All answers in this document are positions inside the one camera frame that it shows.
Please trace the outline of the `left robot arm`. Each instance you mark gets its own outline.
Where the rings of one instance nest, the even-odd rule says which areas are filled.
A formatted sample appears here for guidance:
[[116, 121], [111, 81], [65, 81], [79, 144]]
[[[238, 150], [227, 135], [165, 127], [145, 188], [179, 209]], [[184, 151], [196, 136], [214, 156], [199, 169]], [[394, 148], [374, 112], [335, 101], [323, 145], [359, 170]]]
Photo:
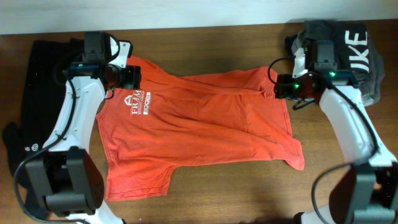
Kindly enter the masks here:
[[141, 68], [128, 65], [129, 40], [101, 31], [85, 32], [83, 47], [54, 65], [63, 75], [65, 97], [57, 122], [43, 147], [27, 156], [14, 172], [17, 202], [30, 219], [50, 223], [27, 208], [18, 178], [26, 173], [39, 208], [58, 218], [55, 223], [124, 223], [104, 201], [104, 180], [90, 157], [90, 137], [100, 104], [117, 88], [137, 90]]

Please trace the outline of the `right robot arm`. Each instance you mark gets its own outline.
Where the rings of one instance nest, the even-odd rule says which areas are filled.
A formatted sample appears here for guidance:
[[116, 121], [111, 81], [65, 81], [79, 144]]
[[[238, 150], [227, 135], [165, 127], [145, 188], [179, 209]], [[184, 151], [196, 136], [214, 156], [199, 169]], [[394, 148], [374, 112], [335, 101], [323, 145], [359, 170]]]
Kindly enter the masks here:
[[[294, 71], [277, 77], [278, 98], [294, 100], [293, 110], [317, 104], [326, 114], [344, 163], [323, 171], [313, 182], [313, 210], [294, 223], [397, 223], [397, 159], [378, 136], [352, 70], [342, 69], [330, 40], [306, 40], [294, 53]], [[317, 185], [342, 168], [347, 172], [318, 206]]]

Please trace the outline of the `red t-shirt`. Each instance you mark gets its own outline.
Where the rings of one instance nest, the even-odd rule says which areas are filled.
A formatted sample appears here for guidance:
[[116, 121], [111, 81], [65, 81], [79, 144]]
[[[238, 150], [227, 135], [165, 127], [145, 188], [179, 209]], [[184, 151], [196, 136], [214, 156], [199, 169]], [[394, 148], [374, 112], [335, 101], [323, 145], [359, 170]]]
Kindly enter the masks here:
[[137, 90], [116, 89], [97, 114], [108, 201], [166, 195], [179, 167], [281, 160], [302, 170], [302, 146], [277, 76], [265, 66], [177, 77], [139, 57]]

